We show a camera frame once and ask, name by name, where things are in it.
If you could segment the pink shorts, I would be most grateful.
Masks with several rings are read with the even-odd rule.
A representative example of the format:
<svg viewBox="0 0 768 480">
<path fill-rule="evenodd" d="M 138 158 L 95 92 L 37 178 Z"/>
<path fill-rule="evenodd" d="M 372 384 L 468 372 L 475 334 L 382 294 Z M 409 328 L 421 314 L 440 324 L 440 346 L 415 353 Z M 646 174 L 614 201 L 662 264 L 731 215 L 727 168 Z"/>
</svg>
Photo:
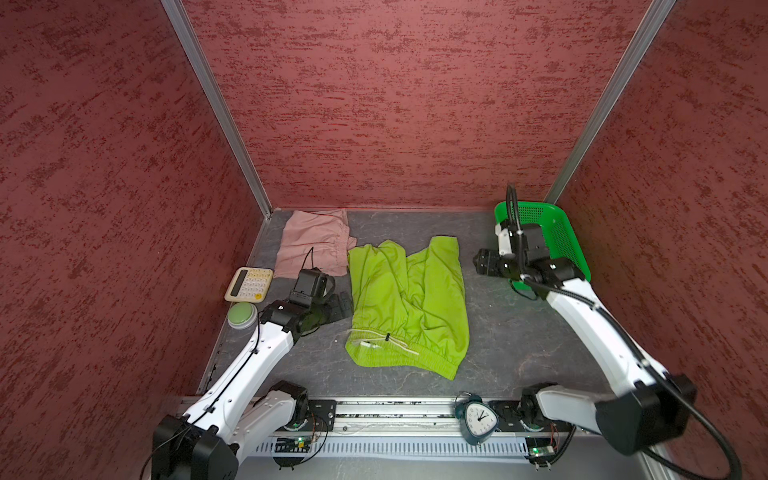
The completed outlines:
<svg viewBox="0 0 768 480">
<path fill-rule="evenodd" d="M 311 266 L 334 277 L 345 276 L 348 251 L 356 245 L 346 210 L 294 211 L 283 229 L 274 276 L 297 279 L 302 268 Z"/>
</svg>

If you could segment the lime green shorts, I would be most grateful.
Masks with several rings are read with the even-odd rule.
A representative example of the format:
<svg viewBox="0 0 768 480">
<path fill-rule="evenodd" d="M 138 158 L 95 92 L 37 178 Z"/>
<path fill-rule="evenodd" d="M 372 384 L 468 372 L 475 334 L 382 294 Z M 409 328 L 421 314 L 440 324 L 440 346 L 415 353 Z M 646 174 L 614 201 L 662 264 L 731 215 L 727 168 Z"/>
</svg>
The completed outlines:
<svg viewBox="0 0 768 480">
<path fill-rule="evenodd" d="M 408 255 L 386 240 L 348 253 L 354 314 L 345 349 L 367 368 L 409 366 L 454 380 L 469 349 L 458 239 Z"/>
</svg>

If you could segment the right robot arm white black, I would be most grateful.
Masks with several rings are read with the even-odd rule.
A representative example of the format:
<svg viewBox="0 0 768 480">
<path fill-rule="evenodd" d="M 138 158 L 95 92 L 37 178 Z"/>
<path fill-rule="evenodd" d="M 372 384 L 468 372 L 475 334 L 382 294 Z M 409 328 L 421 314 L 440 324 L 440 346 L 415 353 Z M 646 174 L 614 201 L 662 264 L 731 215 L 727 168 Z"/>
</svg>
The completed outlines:
<svg viewBox="0 0 768 480">
<path fill-rule="evenodd" d="M 550 422 L 570 423 L 601 435 L 616 451 L 631 455 L 680 437 L 697 389 L 684 375 L 672 376 L 617 324 L 585 274 L 569 258 L 552 258 L 537 224 L 495 227 L 497 249 L 481 249 L 478 274 L 527 285 L 568 323 L 606 377 L 610 393 L 576 390 L 555 383 L 524 389 L 518 406 L 530 431 Z"/>
</svg>

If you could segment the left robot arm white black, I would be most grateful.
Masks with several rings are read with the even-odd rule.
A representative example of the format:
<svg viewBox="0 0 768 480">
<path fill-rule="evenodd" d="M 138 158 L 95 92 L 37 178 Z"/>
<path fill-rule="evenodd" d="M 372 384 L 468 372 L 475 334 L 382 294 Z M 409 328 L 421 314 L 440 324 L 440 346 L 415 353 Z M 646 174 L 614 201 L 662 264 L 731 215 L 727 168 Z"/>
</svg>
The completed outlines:
<svg viewBox="0 0 768 480">
<path fill-rule="evenodd" d="M 287 299 L 253 316 L 256 329 L 214 385 L 182 415 L 156 427 L 142 479 L 233 479 L 243 461 L 275 431 L 330 433 L 333 414 L 315 413 L 306 388 L 274 384 L 255 394 L 295 344 L 352 314 L 348 293 L 318 268 L 300 271 Z"/>
</svg>

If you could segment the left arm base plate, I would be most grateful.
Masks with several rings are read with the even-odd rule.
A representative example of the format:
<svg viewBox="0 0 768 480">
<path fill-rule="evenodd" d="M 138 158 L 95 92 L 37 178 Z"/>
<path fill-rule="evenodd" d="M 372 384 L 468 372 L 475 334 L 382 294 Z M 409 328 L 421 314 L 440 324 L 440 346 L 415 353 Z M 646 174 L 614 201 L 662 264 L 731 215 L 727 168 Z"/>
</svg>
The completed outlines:
<svg viewBox="0 0 768 480">
<path fill-rule="evenodd" d="M 332 430 L 334 427 L 338 402 L 327 399 L 309 399 L 297 402 L 290 422 L 280 431 L 310 432 L 313 430 Z"/>
</svg>

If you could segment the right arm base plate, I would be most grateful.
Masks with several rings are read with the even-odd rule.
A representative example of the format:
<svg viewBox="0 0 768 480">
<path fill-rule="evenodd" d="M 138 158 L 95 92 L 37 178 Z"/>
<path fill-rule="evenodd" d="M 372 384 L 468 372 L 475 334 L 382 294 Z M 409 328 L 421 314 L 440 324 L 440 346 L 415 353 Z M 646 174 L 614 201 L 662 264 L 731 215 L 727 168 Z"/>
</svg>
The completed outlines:
<svg viewBox="0 0 768 480">
<path fill-rule="evenodd" d="M 527 429 L 518 415 L 518 400 L 488 400 L 487 403 L 499 418 L 498 430 L 501 432 L 520 434 L 544 434 L 551 432 L 550 426 L 544 426 L 541 430 Z"/>
</svg>

